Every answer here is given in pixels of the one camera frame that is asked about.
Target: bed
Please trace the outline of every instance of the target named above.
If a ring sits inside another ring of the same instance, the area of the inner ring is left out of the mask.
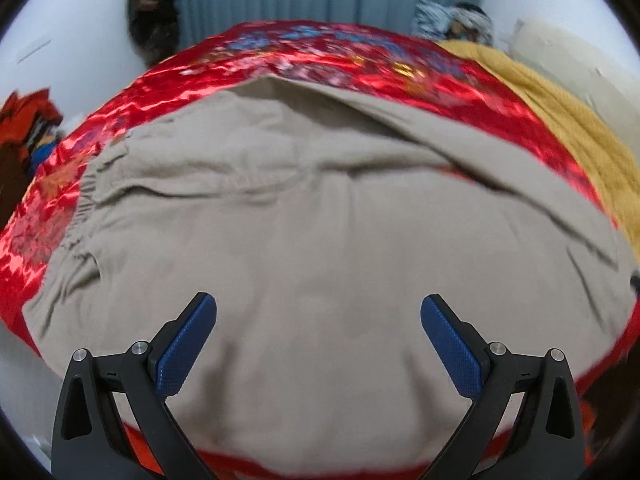
[[[568,92],[523,72],[495,51],[456,42],[438,46],[372,27],[316,22],[237,25],[154,67],[90,115],[43,163],[0,237],[0,317],[38,353],[22,308],[42,287],[51,255],[76,212],[88,163],[130,129],[214,92],[265,75],[318,83],[383,98],[463,123],[531,154],[605,212],[638,256],[638,168],[593,111]],[[459,178],[470,178],[456,168]],[[633,347],[640,309],[608,352],[576,377],[584,432],[593,436],[590,387]],[[129,431],[142,462],[154,467],[140,435]],[[499,452],[507,434],[495,440]],[[602,438],[592,441],[597,452]],[[219,478],[280,478],[252,460],[205,453]],[[391,472],[350,472],[352,478],[415,478],[424,463]]]

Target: pillow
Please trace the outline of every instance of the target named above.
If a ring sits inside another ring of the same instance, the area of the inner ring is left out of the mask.
[[[562,28],[520,22],[510,56],[586,102],[640,162],[640,82],[607,54]]]

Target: yellow blanket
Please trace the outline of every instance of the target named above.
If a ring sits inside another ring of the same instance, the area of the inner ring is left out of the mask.
[[[515,92],[587,173],[607,213],[640,260],[640,169],[633,155],[584,102],[505,53],[468,41],[444,41],[455,56],[477,61]]]

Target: blue gripper pad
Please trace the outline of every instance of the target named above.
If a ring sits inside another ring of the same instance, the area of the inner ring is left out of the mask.
[[[480,364],[430,297],[422,300],[420,320],[422,328],[447,369],[458,393],[462,397],[476,400],[482,392]]]
[[[156,394],[167,398],[180,391],[216,324],[216,300],[204,294],[156,365]]]

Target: red cloth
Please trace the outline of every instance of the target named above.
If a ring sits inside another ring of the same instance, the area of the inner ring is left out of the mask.
[[[476,126],[531,152],[602,208],[596,190],[568,150],[517,95],[476,62],[459,59],[431,41],[372,27],[245,23],[145,73],[88,117],[40,165],[34,185],[0,235],[0,317],[14,333],[37,351],[25,326],[22,306],[36,294],[49,257],[71,220],[87,161],[129,128],[265,73],[375,95]],[[611,355],[578,380],[581,392],[604,367],[628,351],[640,332],[639,317],[640,309],[636,308],[635,321]],[[145,465],[152,466],[154,461],[143,441],[139,436],[133,441]],[[498,439],[495,449],[500,444]],[[243,460],[213,455],[206,459],[220,471],[277,477]],[[358,478],[413,479],[419,470],[363,473]]]
[[[49,101],[49,89],[43,88],[24,97],[20,97],[17,91],[13,92],[0,110],[0,144],[22,144],[37,117],[52,124],[62,122],[62,115]],[[26,149],[23,149],[20,160],[27,156]]]

